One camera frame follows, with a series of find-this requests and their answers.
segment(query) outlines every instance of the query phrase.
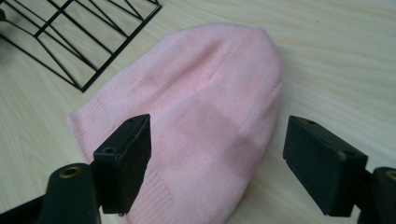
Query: knit hat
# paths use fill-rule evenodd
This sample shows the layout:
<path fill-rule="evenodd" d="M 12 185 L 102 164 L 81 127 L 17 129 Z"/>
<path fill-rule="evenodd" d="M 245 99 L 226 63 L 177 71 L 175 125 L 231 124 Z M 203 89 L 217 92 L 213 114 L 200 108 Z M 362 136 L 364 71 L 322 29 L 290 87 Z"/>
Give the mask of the knit hat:
<path fill-rule="evenodd" d="M 224 223 L 276 124 L 280 61 L 263 29 L 168 34 L 67 117 L 85 158 L 128 118 L 151 115 L 151 160 L 123 223 Z"/>

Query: table top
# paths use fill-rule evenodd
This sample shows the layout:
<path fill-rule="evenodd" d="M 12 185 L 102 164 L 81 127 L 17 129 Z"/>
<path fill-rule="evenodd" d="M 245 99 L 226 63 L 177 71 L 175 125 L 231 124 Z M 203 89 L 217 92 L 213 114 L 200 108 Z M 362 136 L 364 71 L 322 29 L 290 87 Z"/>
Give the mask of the table top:
<path fill-rule="evenodd" d="M 273 39 L 283 89 L 272 142 L 227 223 L 356 223 L 356 207 L 352 217 L 323 216 L 292 174 L 282 159 L 287 122 L 289 115 L 316 121 L 367 154 L 371 172 L 396 166 L 396 2 L 161 3 L 159 14 L 85 93 L 0 42 L 0 213 L 45 193 L 57 168 L 84 161 L 65 117 L 122 67 L 170 31 L 233 22 L 262 27 Z M 6 28 L 0 24 L 0 33 Z M 102 218 L 117 223 L 113 216 Z"/>

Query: wood grain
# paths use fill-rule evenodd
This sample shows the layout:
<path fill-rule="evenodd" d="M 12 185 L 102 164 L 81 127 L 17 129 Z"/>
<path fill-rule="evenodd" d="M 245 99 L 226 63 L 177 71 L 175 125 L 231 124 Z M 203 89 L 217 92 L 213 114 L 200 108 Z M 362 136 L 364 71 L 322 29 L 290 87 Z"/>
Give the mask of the wood grain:
<path fill-rule="evenodd" d="M 32 7 L 42 3 L 35 1 Z M 323 216 L 291 173 L 282 159 L 287 120 L 296 115 L 320 123 L 366 153 L 369 171 L 395 167 L 396 2 L 161 3 L 162 11 L 84 94 L 0 42 L 0 213 L 43 194 L 55 169 L 83 161 L 64 121 L 68 113 L 166 33 L 221 21 L 266 29 L 283 62 L 282 104 L 273 141 L 227 223 L 356 223 L 357 208 L 351 218 Z M 83 13 L 78 16 L 88 19 Z M 120 22 L 122 27 L 130 24 Z M 0 32 L 5 29 L 1 24 Z M 69 36 L 78 38 L 72 31 Z M 101 33 L 101 40 L 114 44 L 111 35 Z M 113 216 L 102 218 L 117 223 Z"/>

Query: pink knit beanie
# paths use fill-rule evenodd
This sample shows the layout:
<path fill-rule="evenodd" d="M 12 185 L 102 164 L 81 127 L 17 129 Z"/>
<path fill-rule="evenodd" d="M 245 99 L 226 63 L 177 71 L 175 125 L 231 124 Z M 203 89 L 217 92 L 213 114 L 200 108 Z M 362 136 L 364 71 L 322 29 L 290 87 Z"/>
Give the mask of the pink knit beanie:
<path fill-rule="evenodd" d="M 67 123 L 86 159 L 128 118 L 151 115 L 152 155 L 124 223 L 224 223 L 276 124 L 280 61 L 263 29 L 173 32 Z"/>

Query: light wooden table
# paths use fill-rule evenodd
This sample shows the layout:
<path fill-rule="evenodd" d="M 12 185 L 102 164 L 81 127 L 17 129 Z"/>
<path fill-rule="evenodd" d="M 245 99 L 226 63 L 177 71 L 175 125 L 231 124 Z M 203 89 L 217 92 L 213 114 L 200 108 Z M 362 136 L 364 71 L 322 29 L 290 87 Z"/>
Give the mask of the light wooden table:
<path fill-rule="evenodd" d="M 172 30 L 227 21 L 265 28 L 284 77 L 273 141 L 227 223 L 356 223 L 357 208 L 351 218 L 323 216 L 287 167 L 287 121 L 296 115 L 320 123 L 366 153 L 369 171 L 396 167 L 396 2 L 161 3 L 162 11 L 84 94 L 0 42 L 0 213 L 42 195 L 55 169 L 83 161 L 65 116 L 122 67 Z"/>

